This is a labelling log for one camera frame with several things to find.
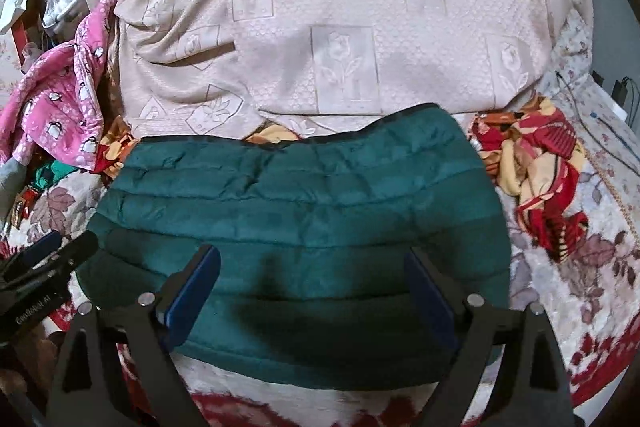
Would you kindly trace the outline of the red yellow patterned cloth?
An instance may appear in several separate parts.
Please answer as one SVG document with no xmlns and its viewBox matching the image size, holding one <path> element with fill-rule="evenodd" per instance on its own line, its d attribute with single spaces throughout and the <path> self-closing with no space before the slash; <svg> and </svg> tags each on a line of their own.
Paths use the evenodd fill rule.
<svg viewBox="0 0 640 427">
<path fill-rule="evenodd" d="M 589 221 L 582 210 L 567 209 L 586 152 L 562 110 L 535 95 L 515 112 L 476 116 L 469 139 L 492 182 L 516 199 L 520 228 L 556 262 L 574 254 Z"/>
</svg>

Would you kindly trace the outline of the green cloth piece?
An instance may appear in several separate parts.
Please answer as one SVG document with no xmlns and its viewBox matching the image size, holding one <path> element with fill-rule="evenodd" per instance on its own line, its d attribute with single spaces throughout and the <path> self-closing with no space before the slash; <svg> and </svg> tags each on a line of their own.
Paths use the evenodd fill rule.
<svg viewBox="0 0 640 427">
<path fill-rule="evenodd" d="M 64 162 L 58 160 L 49 161 L 36 170 L 32 186 L 39 192 L 48 191 L 50 187 L 55 186 L 55 184 L 58 184 L 58 182 L 76 170 L 77 167 L 66 165 Z"/>
</svg>

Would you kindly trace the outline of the silver plastic bag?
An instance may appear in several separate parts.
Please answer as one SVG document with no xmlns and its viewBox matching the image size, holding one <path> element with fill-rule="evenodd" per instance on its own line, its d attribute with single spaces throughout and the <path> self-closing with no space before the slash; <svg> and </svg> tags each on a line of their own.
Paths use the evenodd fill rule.
<svg viewBox="0 0 640 427">
<path fill-rule="evenodd" d="M 70 41 L 89 13 L 87 0 L 47 0 L 42 27 L 56 43 Z"/>
</svg>

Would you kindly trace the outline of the cream embossed bedspread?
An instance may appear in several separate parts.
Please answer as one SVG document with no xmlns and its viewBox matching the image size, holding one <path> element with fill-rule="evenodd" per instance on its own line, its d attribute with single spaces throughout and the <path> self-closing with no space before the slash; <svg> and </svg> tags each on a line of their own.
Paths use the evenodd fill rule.
<svg viewBox="0 0 640 427">
<path fill-rule="evenodd" d="M 272 121 L 310 138 L 421 103 L 501 108 L 592 17 L 592 0 L 116 1 L 111 97 L 139 136 Z"/>
</svg>

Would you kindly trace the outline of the pink penguin pajama cloth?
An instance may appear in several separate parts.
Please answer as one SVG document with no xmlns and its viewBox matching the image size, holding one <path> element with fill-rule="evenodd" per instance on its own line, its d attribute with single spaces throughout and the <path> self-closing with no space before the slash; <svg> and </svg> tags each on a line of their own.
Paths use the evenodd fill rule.
<svg viewBox="0 0 640 427">
<path fill-rule="evenodd" d="M 117 0 L 100 0 L 75 37 L 44 52 L 1 113 L 1 160 L 28 165 L 40 147 L 65 165 L 93 170 L 104 130 L 96 87 L 105 72 Z"/>
</svg>

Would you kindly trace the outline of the dark green puffer jacket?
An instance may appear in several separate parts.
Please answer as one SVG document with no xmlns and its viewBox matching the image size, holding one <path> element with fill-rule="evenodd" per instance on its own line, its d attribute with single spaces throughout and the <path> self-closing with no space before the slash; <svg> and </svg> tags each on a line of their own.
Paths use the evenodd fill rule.
<svg viewBox="0 0 640 427">
<path fill-rule="evenodd" d="M 433 104 L 276 145 L 144 139 L 88 227 L 100 248 L 77 277 L 103 309 L 216 247 L 219 279 L 182 352 L 270 383 L 438 381 L 449 352 L 411 301 L 404 258 L 414 247 L 466 291 L 509 302 L 500 200 L 457 121 Z"/>
</svg>

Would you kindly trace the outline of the floral fleece blanket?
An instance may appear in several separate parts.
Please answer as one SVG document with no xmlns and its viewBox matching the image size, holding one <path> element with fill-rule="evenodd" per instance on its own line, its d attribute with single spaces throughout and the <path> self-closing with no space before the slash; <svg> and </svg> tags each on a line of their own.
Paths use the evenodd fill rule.
<svg viewBox="0 0 640 427">
<path fill-rule="evenodd" d="M 574 254 L 554 262 L 502 205 L 512 243 L 510 300 L 541 303 L 558 337 L 576 407 L 615 383 L 639 347 L 639 139 L 598 87 L 600 36 L 570 12 L 537 90 L 551 98 L 585 147 L 573 206 L 589 228 Z M 431 386 L 389 391 L 312 390 L 268 384 L 175 356 L 198 407 L 214 426 L 405 426 Z"/>
</svg>

